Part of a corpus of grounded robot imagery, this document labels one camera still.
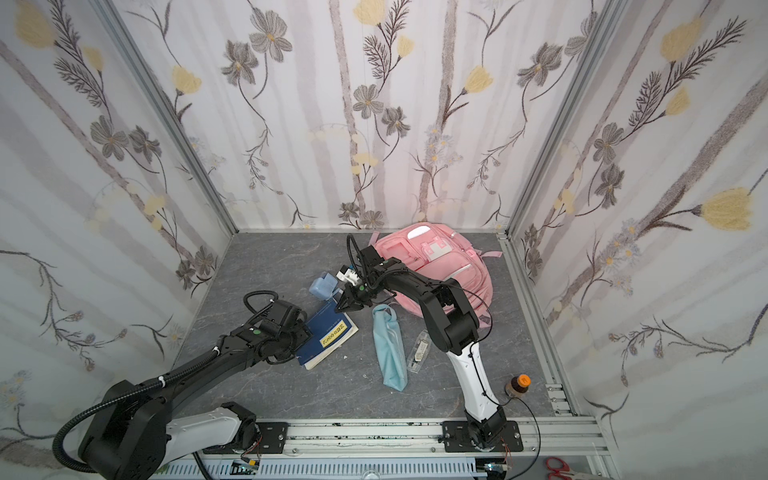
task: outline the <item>wire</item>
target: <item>wire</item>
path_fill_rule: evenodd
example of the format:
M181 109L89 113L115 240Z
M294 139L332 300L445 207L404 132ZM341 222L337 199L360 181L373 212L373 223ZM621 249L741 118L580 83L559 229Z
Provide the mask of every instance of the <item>wire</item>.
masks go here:
M355 247L355 253L357 253L357 258L360 260L359 270L358 270L358 264L355 261L355 259L352 256L352 249L349 247L350 243L352 244L352 247ZM362 275L360 276L362 278L362 281L364 283L368 282L368 269L366 268L366 262L362 259L362 253L360 252L360 247L357 246L357 240L355 240L355 237L348 233L346 235L346 252L349 254L349 261L352 263L352 266L355 267L355 270L358 270Z
M250 297L256 296L256 295L271 295L272 300L270 300L270 302L264 308L262 308L259 311L256 311L248 301ZM253 314L246 323L253 322L255 319L259 318L262 314L264 314L267 310L272 308L272 305L274 304L274 302L277 301L278 298L280 298L280 295L278 295L277 292L273 292L272 290L254 290L253 292L246 293L245 296L243 297L243 303L245 304L245 307L248 310L250 310L250 312Z
M448 284L446 282L441 282L441 281L438 281L438 280L436 280L436 281L437 281L438 285L455 286L455 285L450 285L450 284ZM487 339L488 336L491 335L491 331L493 330L493 315L491 314L491 307L477 293L472 292L471 290L467 290L466 288L462 287L461 285L459 285L458 288L464 290L467 293L471 293L472 295L476 296L477 299L480 300L480 303L482 303L483 306L485 307L485 311L488 313L488 319L489 319L489 322L488 322L489 323L488 332L486 332L485 335L481 339L478 339L478 340L472 342L472 344L469 346L469 358L472 359L472 365L475 367L475 374L478 377L478 382L480 382L480 388L482 388L483 396L485 398L487 398L489 400L489 402L493 403L496 406L500 406L500 407L506 406L506 405L508 405L512 401L513 398L517 398L517 397L511 397L509 400L507 400L504 403L498 403L498 402L495 402L493 399L491 399L491 396L485 390L485 385L483 385L482 377L480 376L480 370L478 369L477 363L475 363L475 356L472 355L472 347L475 344L478 344L478 343L482 342L483 340Z
M249 449L247 449L245 452L243 452L243 453L241 453L241 454L240 454L240 460L242 460L243 462L246 462L248 465L250 465L250 463L251 463L251 459L250 459L250 458L248 458L248 457L246 457L245 455L248 455L249 453L251 453L251 452L253 451L253 449L255 449L256 447L258 447L258 446L259 446L259 444L261 443L261 439L262 439L262 438L263 438L263 436L262 436L261 434L259 434L259 439L258 439L258 440L256 440L256 441L253 443L253 445L251 445L251 446L250 446L250 448L249 448ZM258 452L256 453L256 457L258 457L259 461L261 461L261 455L259 455L259 453L258 453Z
M201 370L202 368L207 366L209 363L213 362L213 360L220 355L220 348L223 345L225 338L226 338L225 335L220 336L217 341L216 347L212 349L210 353L198 363L195 363L187 367L186 369L183 369L176 373L173 373L173 372L165 373L162 375L163 376L162 381L160 381L159 379L154 379L151 382L147 383L146 385L135 386L133 389L128 390L126 393L123 393L122 395L116 396L113 399L104 400L103 402L97 405L94 405L91 408L86 409L83 412L80 412L77 415L75 415L72 419L69 420L69 422L66 422L64 426L62 426L58 430L58 432L56 432L56 435L53 438L53 445L51 446L51 450L53 451L53 456L56 458L56 460L58 460L59 463L61 463L63 466L69 469L75 470L77 472L83 472L83 473L97 473L94 469L91 468L90 465L88 465L87 463L83 463L75 460L74 458L69 456L69 454L64 450L64 439L66 438L67 434L80 422L82 422L83 420L87 419L92 415L95 415L101 410L104 410L108 407L117 405L122 402L126 402L129 399L133 399L134 397L143 395L153 390L164 388Z
M525 405L525 408L528 409L528 411L531 413L531 417L533 417L533 422L536 424L536 432L538 433L538 447L536 448L536 456L533 458L533 462L531 462L530 465L525 467L525 470L523 470L522 472L515 474L512 477L509 477L509 480L512 480L513 478L517 478L520 475L523 475L524 473L526 473L528 470L530 470L531 467L536 464L536 461L538 460L538 455L541 453L541 430L538 427L538 421L536 420L536 415L533 414L533 410L531 410L531 407L529 407L528 404L523 401L523 399L521 399L520 397L512 397L512 398L520 400L520 402L523 405Z
M200 458L200 453L192 452L192 456L194 457L195 463L197 463L197 467L200 469L200 473L203 474L203 478L205 478L205 480L214 480L214 477L210 476L210 472L208 472L208 469L205 467L203 459Z

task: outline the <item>pink backpack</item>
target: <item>pink backpack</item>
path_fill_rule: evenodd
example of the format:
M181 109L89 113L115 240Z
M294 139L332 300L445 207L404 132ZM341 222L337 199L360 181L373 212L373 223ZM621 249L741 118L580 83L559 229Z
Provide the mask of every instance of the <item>pink backpack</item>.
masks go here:
M493 285L482 258L500 257L502 252L482 253L475 250L469 240L441 223L415 223L376 241L378 237L379 233L375 232L370 244L382 257L395 257L427 278L456 279L462 288L491 304ZM487 311L480 299L471 293L466 294L478 317L485 315ZM418 303L402 294L395 298L402 308L414 315L422 315ZM482 321L480 323L481 326L488 326Z

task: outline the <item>blue book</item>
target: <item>blue book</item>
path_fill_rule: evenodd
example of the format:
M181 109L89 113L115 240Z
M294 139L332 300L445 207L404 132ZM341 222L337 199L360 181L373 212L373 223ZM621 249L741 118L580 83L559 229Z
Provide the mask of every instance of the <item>blue book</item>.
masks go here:
M334 308L336 301L328 300L306 323L312 338L296 351L296 357L307 370L313 369L357 332L352 319L346 313L334 312Z

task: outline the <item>small bottle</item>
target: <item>small bottle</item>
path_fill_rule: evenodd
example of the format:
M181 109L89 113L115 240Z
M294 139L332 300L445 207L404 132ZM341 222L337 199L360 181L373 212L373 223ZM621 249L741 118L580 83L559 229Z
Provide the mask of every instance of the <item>small bottle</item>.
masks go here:
M510 398L519 397L528 391L529 386L531 386L531 377L522 374L512 377L512 380L507 383L504 390Z

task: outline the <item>light blue pouch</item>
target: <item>light blue pouch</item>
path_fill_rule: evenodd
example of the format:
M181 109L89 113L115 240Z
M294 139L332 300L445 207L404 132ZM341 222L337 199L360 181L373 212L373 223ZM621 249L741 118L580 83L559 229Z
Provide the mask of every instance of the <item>light blue pouch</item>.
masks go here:
M373 342L384 385L402 392L408 385L406 352L402 348L397 313L389 305L378 305L373 309Z

